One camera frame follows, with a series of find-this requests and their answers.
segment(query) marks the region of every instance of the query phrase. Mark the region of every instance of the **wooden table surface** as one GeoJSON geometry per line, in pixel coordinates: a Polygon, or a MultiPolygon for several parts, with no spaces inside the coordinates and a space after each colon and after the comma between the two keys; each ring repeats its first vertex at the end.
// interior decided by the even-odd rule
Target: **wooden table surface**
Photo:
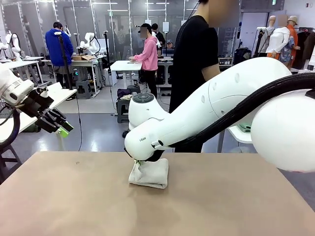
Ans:
{"type": "Polygon", "coordinates": [[[123,152],[38,152],[0,186],[1,235],[315,235],[315,213],[258,154],[163,157],[165,190],[129,185],[123,152]]]}

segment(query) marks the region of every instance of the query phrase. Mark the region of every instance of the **baseball cap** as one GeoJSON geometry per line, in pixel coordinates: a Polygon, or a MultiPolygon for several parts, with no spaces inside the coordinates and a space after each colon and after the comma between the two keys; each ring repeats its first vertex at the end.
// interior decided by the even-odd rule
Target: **baseball cap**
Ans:
{"type": "Polygon", "coordinates": [[[298,25],[297,24],[297,16],[290,16],[288,21],[294,21],[296,23],[296,25],[298,25]]]}
{"type": "Polygon", "coordinates": [[[147,24],[147,23],[142,24],[141,28],[142,27],[146,27],[149,31],[152,30],[151,26],[149,24],[147,24]]]}

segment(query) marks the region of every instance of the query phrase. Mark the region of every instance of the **person in pink hoodie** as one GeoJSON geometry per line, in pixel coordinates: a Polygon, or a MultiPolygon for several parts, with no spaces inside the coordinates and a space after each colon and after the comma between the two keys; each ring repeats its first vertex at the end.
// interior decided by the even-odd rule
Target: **person in pink hoodie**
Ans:
{"type": "Polygon", "coordinates": [[[156,70],[158,69],[158,39],[152,36],[152,28],[149,24],[141,26],[141,36],[146,35],[144,49],[140,55],[129,57],[129,60],[137,60],[142,62],[143,78],[145,79],[151,93],[157,97],[156,70]]]}

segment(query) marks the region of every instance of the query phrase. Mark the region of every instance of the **hand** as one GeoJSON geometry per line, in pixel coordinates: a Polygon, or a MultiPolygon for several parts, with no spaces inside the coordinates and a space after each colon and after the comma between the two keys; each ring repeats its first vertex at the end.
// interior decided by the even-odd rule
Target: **hand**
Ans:
{"type": "Polygon", "coordinates": [[[272,58],[275,58],[276,55],[277,55],[277,52],[276,52],[276,51],[273,51],[273,52],[272,52],[272,58]]]}

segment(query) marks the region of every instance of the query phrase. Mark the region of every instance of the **blue jacket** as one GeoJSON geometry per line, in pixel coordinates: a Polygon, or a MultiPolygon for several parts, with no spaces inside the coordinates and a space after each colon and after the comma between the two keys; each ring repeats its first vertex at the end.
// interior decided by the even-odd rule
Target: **blue jacket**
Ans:
{"type": "MultiPolygon", "coordinates": [[[[46,45],[49,51],[49,56],[52,64],[54,66],[63,66],[63,53],[61,51],[60,42],[57,35],[54,35],[55,32],[59,32],[58,29],[51,29],[45,35],[46,38],[46,45]]],[[[61,32],[61,36],[63,37],[63,46],[65,50],[65,55],[67,57],[68,65],[71,64],[71,56],[73,54],[73,46],[70,41],[68,35],[65,32],[61,32]]]]}

